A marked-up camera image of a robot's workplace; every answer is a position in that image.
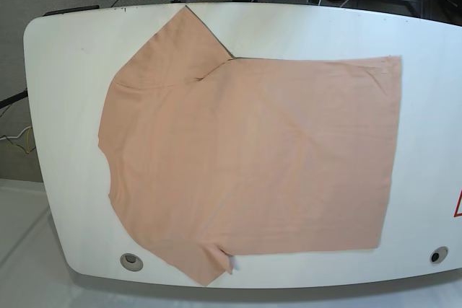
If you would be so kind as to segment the peach T-shirt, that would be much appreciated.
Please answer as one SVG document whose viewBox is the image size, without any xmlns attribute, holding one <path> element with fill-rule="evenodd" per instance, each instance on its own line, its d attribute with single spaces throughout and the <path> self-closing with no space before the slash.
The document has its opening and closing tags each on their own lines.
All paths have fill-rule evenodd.
<svg viewBox="0 0 462 308">
<path fill-rule="evenodd" d="M 236 255 L 375 249 L 400 101 L 398 56 L 236 58 L 183 8 L 110 83 L 110 203 L 203 286 Z"/>
</svg>

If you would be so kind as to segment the left table grommet hole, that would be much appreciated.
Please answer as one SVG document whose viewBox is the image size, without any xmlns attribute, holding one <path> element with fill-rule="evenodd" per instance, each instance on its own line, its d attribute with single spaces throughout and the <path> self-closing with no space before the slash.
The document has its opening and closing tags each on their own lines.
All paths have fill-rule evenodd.
<svg viewBox="0 0 462 308">
<path fill-rule="evenodd" d="M 120 257 L 123 268 L 131 272 L 139 272 L 143 268 L 142 260 L 135 254 L 125 253 Z"/>
</svg>

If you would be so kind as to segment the table grommet hole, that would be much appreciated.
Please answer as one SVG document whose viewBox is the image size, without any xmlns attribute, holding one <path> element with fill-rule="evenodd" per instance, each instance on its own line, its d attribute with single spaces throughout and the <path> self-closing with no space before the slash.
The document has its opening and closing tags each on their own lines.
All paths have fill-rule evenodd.
<svg viewBox="0 0 462 308">
<path fill-rule="evenodd" d="M 430 255 L 430 262 L 432 264 L 439 264 L 442 261 L 444 261 L 444 259 L 446 259 L 447 255 L 448 255 L 448 248 L 439 247 Z"/>
<path fill-rule="evenodd" d="M 143 268 L 142 260 L 135 254 L 125 253 L 120 257 L 123 268 L 131 272 L 139 272 Z"/>
</svg>

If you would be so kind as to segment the black bar at left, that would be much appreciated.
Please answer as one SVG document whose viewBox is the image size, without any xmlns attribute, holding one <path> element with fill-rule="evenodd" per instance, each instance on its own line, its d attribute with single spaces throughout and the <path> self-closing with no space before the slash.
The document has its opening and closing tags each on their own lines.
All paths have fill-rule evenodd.
<svg viewBox="0 0 462 308">
<path fill-rule="evenodd" d="M 24 91 L 20 92 L 20 93 L 17 93 L 15 95 L 12 95 L 11 97 L 8 97 L 4 100 L 1 100 L 0 101 L 0 108 L 5 108 L 7 106 L 10 106 L 20 100 L 23 100 L 24 98 L 28 97 L 28 92 L 27 92 L 27 89 L 25 89 Z"/>
</svg>

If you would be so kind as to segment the red triangle sticker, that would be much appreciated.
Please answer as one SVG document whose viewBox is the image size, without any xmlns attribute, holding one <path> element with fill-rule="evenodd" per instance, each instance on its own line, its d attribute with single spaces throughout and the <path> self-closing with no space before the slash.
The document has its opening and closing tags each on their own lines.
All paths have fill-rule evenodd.
<svg viewBox="0 0 462 308">
<path fill-rule="evenodd" d="M 462 191 L 460 192 L 460 195 L 458 197 L 458 202 L 457 202 L 457 206 L 456 206 L 456 209 L 455 209 L 455 212 L 454 212 L 454 217 L 459 217 L 459 216 L 462 216 L 462 210 L 461 210 L 461 207 L 462 207 Z"/>
</svg>

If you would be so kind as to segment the right table grommet hole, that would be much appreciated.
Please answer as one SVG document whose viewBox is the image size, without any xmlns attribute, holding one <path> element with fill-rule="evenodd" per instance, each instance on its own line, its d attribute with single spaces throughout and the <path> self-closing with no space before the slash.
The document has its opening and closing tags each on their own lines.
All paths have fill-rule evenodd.
<svg viewBox="0 0 462 308">
<path fill-rule="evenodd" d="M 442 261 L 444 261 L 444 259 L 446 259 L 447 255 L 448 255 L 448 248 L 439 247 L 430 255 L 430 262 L 432 264 L 439 264 Z"/>
</svg>

